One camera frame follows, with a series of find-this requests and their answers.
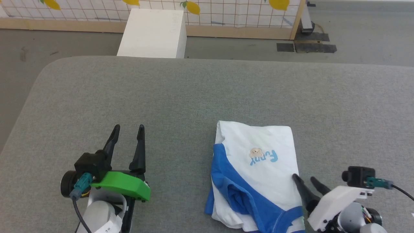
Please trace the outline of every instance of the black cable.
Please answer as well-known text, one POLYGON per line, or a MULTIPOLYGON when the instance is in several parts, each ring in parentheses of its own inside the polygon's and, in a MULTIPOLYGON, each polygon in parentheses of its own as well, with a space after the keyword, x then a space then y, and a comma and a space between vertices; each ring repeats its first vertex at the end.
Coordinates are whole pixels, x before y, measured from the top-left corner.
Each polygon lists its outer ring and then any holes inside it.
POLYGON ((86 232, 92 233, 91 230, 89 230, 89 227, 86 225, 85 221, 82 218, 82 215, 79 212, 79 209, 76 204, 76 197, 72 197, 72 202, 73 202, 73 207, 75 208, 76 215, 78 215, 79 221, 82 223, 83 227, 85 227, 86 232))
POLYGON ((411 196, 408 192, 404 191, 402 188, 400 188, 400 187, 398 187, 398 186, 396 186, 396 185, 393 185, 393 184, 391 185, 391 187, 393 187, 393 188, 395 188, 396 190, 398 190, 398 191, 402 192, 403 194, 405 194, 407 197, 411 198, 411 200, 413 200, 413 201, 414 201, 414 197, 413 197, 413 196, 411 196))

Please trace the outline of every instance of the yellow lemon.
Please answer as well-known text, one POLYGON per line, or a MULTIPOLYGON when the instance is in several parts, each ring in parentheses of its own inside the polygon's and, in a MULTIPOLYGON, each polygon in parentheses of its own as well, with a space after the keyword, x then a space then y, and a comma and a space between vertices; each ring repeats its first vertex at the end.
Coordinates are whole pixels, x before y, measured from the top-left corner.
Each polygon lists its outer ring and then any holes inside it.
POLYGON ((45 0, 45 4, 54 10, 60 10, 60 6, 55 0, 45 0))
POLYGON ((187 10, 195 15, 200 14, 200 7, 194 2, 187 2, 187 10))
POLYGON ((287 10, 289 6, 289 0, 269 0, 269 4, 276 10, 287 10))
POLYGON ((140 5, 139 0, 122 0, 122 1, 124 1, 126 4, 130 4, 130 5, 136 5, 136 6, 140 5))

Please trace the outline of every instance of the gray table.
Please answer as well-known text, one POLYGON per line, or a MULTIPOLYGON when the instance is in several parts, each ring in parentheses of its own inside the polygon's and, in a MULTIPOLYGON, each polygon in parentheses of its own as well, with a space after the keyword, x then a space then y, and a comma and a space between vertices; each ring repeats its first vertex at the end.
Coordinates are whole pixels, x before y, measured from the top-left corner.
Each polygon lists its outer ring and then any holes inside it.
MULTIPOLYGON (((127 168, 146 127, 149 203, 134 232, 236 232, 203 214, 216 123, 286 125, 299 171, 330 187, 349 165, 377 170, 414 194, 414 68, 317 63, 74 57, 46 66, 0 156, 2 232, 73 232, 59 182, 83 152, 121 134, 127 168)), ((378 189, 369 201, 389 233, 411 232, 414 203, 378 189)), ((85 200, 79 203, 81 211, 85 200)))

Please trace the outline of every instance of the wooden frame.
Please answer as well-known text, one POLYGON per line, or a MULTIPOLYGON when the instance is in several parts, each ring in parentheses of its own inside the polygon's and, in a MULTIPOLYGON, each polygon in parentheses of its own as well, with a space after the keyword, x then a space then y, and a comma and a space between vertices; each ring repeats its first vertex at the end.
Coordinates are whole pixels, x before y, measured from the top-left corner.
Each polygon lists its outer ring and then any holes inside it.
MULTIPOLYGON (((301 0, 292 29, 187 25, 187 36, 293 40, 295 39, 304 6, 305 0, 301 0)), ((126 23, 124 22, 0 18, 0 29, 123 33, 125 26, 126 23)))

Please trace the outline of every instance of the gray floor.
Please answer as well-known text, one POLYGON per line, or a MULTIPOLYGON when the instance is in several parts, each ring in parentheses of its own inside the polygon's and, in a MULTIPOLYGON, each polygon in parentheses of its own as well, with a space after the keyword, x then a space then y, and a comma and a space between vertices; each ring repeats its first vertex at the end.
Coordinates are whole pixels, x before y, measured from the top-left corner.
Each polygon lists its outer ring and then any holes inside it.
MULTIPOLYGON (((274 40, 188 37, 185 56, 413 66, 412 13, 389 12, 389 8, 371 4, 357 6, 357 10, 349 6, 318 4, 310 9, 312 20, 337 46, 334 54, 277 52, 274 40)), ((114 56, 121 37, 122 34, 110 33, 0 30, 0 151, 43 67, 70 56, 114 56)))

